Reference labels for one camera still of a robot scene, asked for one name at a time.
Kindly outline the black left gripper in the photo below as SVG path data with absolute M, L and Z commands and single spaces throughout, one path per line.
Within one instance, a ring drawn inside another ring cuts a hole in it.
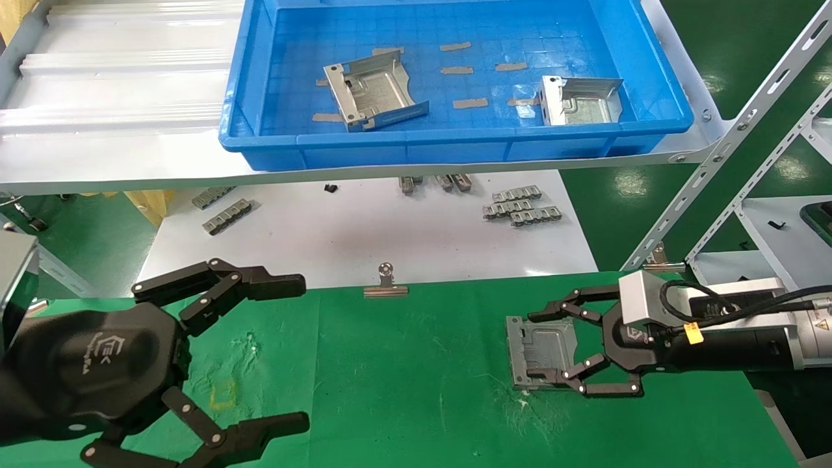
M 273 439 L 308 432 L 309 415 L 217 426 L 179 388 L 190 361 L 185 332 L 201 335 L 243 300 L 303 296 L 305 280 L 214 258 L 134 284 L 136 303 L 151 304 L 25 319 L 2 357 L 2 445 L 103 432 L 81 451 L 89 466 L 229 467 L 261 459 Z M 195 302 L 179 321 L 159 308 L 189 297 Z M 191 456 L 176 462 L 122 448 L 127 433 L 148 429 L 168 409 L 202 441 Z

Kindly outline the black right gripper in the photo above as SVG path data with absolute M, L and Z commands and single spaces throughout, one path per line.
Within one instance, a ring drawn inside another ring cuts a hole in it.
M 588 310 L 589 302 L 620 298 L 618 285 L 595 285 L 573 289 L 559 300 L 547 302 L 543 310 L 528 314 L 532 323 L 555 322 L 577 318 L 601 326 L 604 354 L 595 354 L 568 369 L 532 368 L 530 378 L 543 384 L 570 388 L 588 398 L 644 397 L 642 377 L 645 373 L 668 371 L 783 371 L 790 369 L 790 344 L 784 330 L 761 329 L 715 331 L 704 334 L 703 343 L 690 344 L 678 335 L 666 346 L 662 339 L 652 343 L 648 338 L 632 339 L 622 322 L 620 309 L 604 314 Z M 586 380 L 612 363 L 630 371 L 626 382 L 588 384 Z

